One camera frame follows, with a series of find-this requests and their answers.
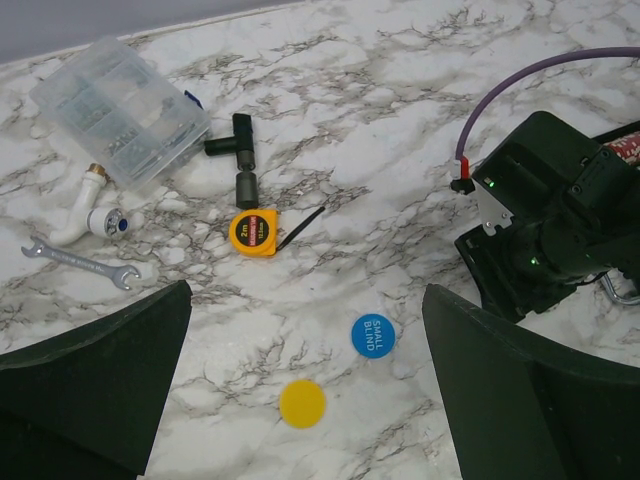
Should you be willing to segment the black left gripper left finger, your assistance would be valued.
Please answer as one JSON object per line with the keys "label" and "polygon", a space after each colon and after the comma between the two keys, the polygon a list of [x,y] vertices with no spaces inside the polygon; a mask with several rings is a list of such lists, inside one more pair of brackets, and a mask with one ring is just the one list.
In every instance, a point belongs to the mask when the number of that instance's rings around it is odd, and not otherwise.
{"label": "black left gripper left finger", "polygon": [[126,308],[1,357],[4,479],[144,475],[188,329],[175,282]]}

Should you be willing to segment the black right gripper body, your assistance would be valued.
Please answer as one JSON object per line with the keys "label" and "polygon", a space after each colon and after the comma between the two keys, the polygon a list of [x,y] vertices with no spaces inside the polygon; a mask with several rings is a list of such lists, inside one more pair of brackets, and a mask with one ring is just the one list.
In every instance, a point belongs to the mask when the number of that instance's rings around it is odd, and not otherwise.
{"label": "black right gripper body", "polygon": [[478,226],[455,246],[483,308],[513,323],[543,313],[612,269],[639,277],[639,171],[586,164],[542,218],[490,237]]}

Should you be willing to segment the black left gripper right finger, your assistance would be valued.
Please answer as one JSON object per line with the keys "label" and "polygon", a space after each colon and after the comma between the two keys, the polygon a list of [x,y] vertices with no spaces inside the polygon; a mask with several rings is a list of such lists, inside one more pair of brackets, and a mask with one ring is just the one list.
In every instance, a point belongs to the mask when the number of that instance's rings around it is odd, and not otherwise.
{"label": "black left gripper right finger", "polygon": [[566,347],[441,285],[422,305],[465,479],[636,479],[639,370]]}

